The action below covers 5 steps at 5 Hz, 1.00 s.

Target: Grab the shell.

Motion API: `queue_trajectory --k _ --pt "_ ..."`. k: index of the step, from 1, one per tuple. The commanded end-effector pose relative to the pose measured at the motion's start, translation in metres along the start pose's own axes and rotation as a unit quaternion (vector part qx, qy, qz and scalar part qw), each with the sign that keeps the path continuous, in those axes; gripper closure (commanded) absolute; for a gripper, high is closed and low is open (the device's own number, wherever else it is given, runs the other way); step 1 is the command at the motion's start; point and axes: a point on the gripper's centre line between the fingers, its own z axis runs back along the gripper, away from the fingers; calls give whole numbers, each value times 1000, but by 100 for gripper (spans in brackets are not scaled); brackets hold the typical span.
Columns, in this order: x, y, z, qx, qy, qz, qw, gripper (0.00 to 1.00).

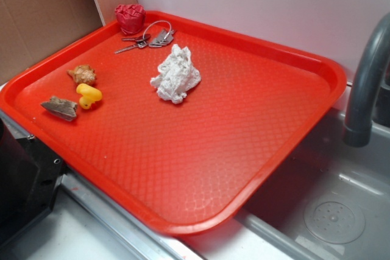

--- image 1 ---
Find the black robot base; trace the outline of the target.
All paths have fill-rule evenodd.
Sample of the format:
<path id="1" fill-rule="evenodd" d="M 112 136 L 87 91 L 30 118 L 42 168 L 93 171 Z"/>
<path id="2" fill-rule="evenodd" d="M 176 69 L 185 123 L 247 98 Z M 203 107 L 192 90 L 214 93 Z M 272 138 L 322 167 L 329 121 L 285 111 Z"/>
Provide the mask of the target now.
<path id="1" fill-rule="evenodd" d="M 51 213 L 63 168 L 40 139 L 15 138 L 1 121 L 1 247 Z"/>

